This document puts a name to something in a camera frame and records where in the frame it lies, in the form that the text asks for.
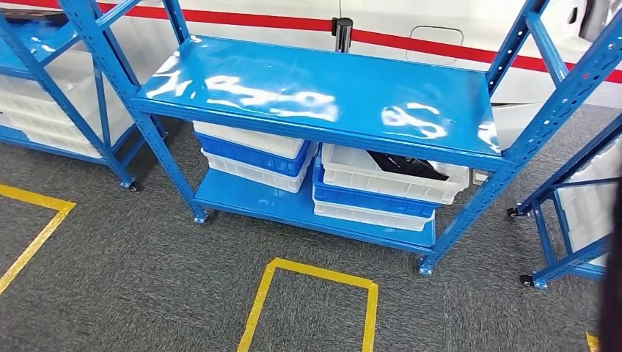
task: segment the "white bin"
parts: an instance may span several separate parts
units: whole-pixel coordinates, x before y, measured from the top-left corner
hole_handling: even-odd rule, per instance
[[[323,144],[324,183],[428,202],[451,204],[455,195],[469,186],[469,168],[430,161],[449,176],[446,181],[400,175],[380,169],[365,151]]]
[[[227,174],[246,178],[247,180],[255,181],[258,183],[263,183],[264,185],[279,188],[283,191],[298,193],[298,191],[300,190],[300,186],[302,186],[302,182],[304,181],[304,177],[307,175],[307,169],[309,168],[309,164],[311,164],[311,160],[313,159],[313,155],[315,154],[316,147],[316,144],[310,145],[309,150],[307,151],[307,157],[304,160],[303,167],[300,170],[300,173],[298,173],[298,176],[296,177],[286,176],[276,172],[268,171],[266,169],[262,169],[260,167],[241,163],[240,161],[235,161],[229,158],[223,158],[221,156],[209,154],[206,153],[203,149],[201,149],[201,153],[203,153],[203,155],[205,155],[205,157],[208,159],[211,169],[216,169],[222,172],[226,172]]]
[[[313,203],[315,204],[313,208],[315,215],[404,230],[422,231],[425,224],[434,219],[434,213],[430,218],[420,218],[387,211],[322,202],[315,199],[315,187],[313,187]]]
[[[88,115],[98,109],[89,53],[70,49],[46,66],[45,70],[80,114]],[[105,77],[103,81],[106,97],[116,95]],[[69,117],[38,82],[0,76],[0,111],[6,110],[70,122]]]
[[[622,161],[622,137],[592,158],[568,182],[599,180],[620,176]],[[568,236],[573,251],[587,246],[608,235],[613,230],[612,207],[615,202],[615,183],[594,186],[560,188],[561,207],[566,213]],[[605,266],[606,255],[592,260],[590,264]]]
[[[117,140],[133,125],[133,120],[120,102],[116,106],[108,106],[108,108],[110,140],[111,145],[114,146]],[[2,117],[8,121],[10,127],[24,132],[32,142],[93,158],[101,158],[91,142],[71,121],[47,120],[44,117],[33,117],[11,111],[5,111]],[[85,120],[99,139],[103,140],[99,110],[85,117]]]
[[[194,131],[289,159],[296,158],[304,143],[303,139],[199,121],[194,121]]]

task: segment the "yellow tape marking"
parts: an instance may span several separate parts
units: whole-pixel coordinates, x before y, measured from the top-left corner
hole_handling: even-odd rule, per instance
[[[35,253],[41,248],[45,241],[52,235],[58,225],[65,220],[65,217],[76,206],[75,203],[64,200],[43,196],[21,189],[0,185],[0,196],[39,205],[44,208],[58,211],[50,222],[39,232],[39,235],[28,245],[28,248],[20,254],[19,258],[11,265],[2,277],[0,277],[0,295],[9,287],[9,284],[19,274],[21,269],[28,263]]]
[[[249,318],[246,321],[244,334],[242,335],[240,344],[238,345],[238,352],[247,352],[249,350],[253,335],[255,334],[255,328],[257,328],[259,315],[261,313],[261,309],[263,308],[263,302],[266,301],[268,289],[270,288],[272,277],[274,276],[274,272],[277,268],[367,289],[367,311],[365,312],[362,351],[373,351],[373,338],[376,331],[376,308],[378,306],[378,285],[373,283],[373,281],[363,279],[362,277],[342,274],[336,271],[322,269],[307,264],[296,263],[291,260],[274,258],[270,263],[268,263],[263,272],[263,276],[261,277],[261,282],[259,284],[259,288],[257,289],[257,295],[255,296],[255,302],[253,302]]]
[[[587,332],[585,333],[585,338],[588,339],[588,347],[590,348],[590,352],[599,352],[599,339],[594,335],[590,335]]]

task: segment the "storage rack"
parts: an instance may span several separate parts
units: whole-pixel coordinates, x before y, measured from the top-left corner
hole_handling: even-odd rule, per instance
[[[99,16],[88,1],[59,0],[196,222],[204,222],[204,207],[215,208],[403,249],[422,255],[422,274],[432,273],[622,58],[618,13],[568,72],[540,20],[547,2],[525,2],[490,70],[482,73],[190,35],[179,3],[163,0],[180,47],[141,87],[125,79],[103,35],[138,1],[125,0]],[[542,51],[557,89],[516,142],[501,152],[490,96],[528,34]],[[439,237],[432,221],[422,232],[358,224],[314,215],[309,177],[299,193],[286,194],[209,170],[193,192],[158,138],[150,114],[410,155],[491,174]]]
[[[622,180],[620,177],[608,176],[596,180],[571,180],[573,175],[581,171],[584,166],[588,165],[602,150],[611,147],[611,144],[620,135],[622,135],[622,114],[618,115],[618,117],[616,117],[601,133],[596,135],[596,137],[575,156],[560,167],[553,176],[529,195],[525,201],[521,202],[518,207],[508,209],[508,215],[513,217],[533,214],[544,252],[546,267],[531,275],[521,275],[520,280],[524,285],[545,289],[548,288],[548,281],[565,274],[576,274],[591,279],[597,279],[604,274],[603,266],[595,265],[590,263],[590,261],[607,253],[607,244],[609,243],[610,234],[598,238],[587,246],[575,251],[570,237],[571,229],[568,226],[566,212],[563,209],[563,204],[558,192],[562,188],[603,185],[607,183],[617,183]],[[547,200],[551,200],[555,207],[566,248],[566,255],[559,260],[555,257],[542,214],[541,205]]]
[[[94,6],[92,11],[99,12],[100,10],[98,7]],[[134,184],[134,178],[128,174],[125,168],[144,144],[144,138],[140,136],[131,147],[129,147],[122,158],[117,158],[117,156],[115,156],[115,153],[136,130],[136,126],[133,125],[129,128],[114,145],[111,145],[103,77],[97,62],[93,62],[93,70],[95,75],[95,88],[98,95],[102,139],[93,131],[76,107],[70,102],[45,70],[47,64],[51,63],[79,41],[79,37],[73,25],[67,23],[60,28],[47,28],[45,36],[37,38],[37,41],[26,42],[20,39],[19,33],[17,32],[19,28],[19,26],[17,28],[11,26],[4,16],[0,15],[0,39],[6,43],[5,47],[12,49],[12,53],[3,52],[1,55],[0,75],[38,82],[73,121],[76,127],[83,133],[84,137],[86,137],[91,145],[100,153],[101,158],[95,158],[90,155],[83,155],[81,153],[33,142],[22,131],[2,125],[0,125],[0,142],[16,144],[33,150],[106,165],[121,179],[122,187],[135,191],[136,185]],[[111,47],[115,49],[117,57],[119,58],[119,63],[125,67],[124,70],[131,73],[131,69],[127,69],[129,64],[120,51],[120,47],[111,30],[106,30],[103,35],[106,36],[106,40],[109,41]],[[134,76],[130,76],[128,79],[136,81]],[[153,124],[157,126],[159,131],[158,135],[165,136],[164,129],[160,125],[160,122],[158,120],[153,120]]]

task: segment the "white vehicle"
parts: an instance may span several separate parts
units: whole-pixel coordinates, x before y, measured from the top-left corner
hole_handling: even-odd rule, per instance
[[[56,7],[54,0],[5,1],[18,7],[16,4]],[[328,20],[348,17],[354,21],[355,29],[352,54],[475,70],[488,70],[523,3],[520,0],[180,0],[190,32],[194,34],[333,50],[334,38],[327,32]],[[144,0],[139,8],[113,26],[133,66],[147,67],[139,70],[144,72],[153,72],[177,47],[169,22],[162,19],[166,18],[164,11],[153,7],[161,7],[161,1]],[[550,0],[542,21],[563,60],[573,64],[621,7],[622,0]],[[501,147],[511,144],[555,88],[549,74],[543,72],[544,64],[533,39],[528,39],[519,56],[525,57],[515,61],[514,66],[518,67],[508,71],[492,99]],[[622,65],[587,103],[622,109],[621,84]]]

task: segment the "black object in crate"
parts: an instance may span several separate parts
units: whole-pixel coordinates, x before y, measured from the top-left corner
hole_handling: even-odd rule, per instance
[[[426,160],[405,158],[399,155],[367,151],[373,160],[380,166],[382,171],[395,174],[430,178],[432,180],[446,181],[449,176],[438,172]]]
[[[0,9],[8,23],[25,24],[32,21],[49,21],[50,25],[62,27],[67,23],[63,11]]]

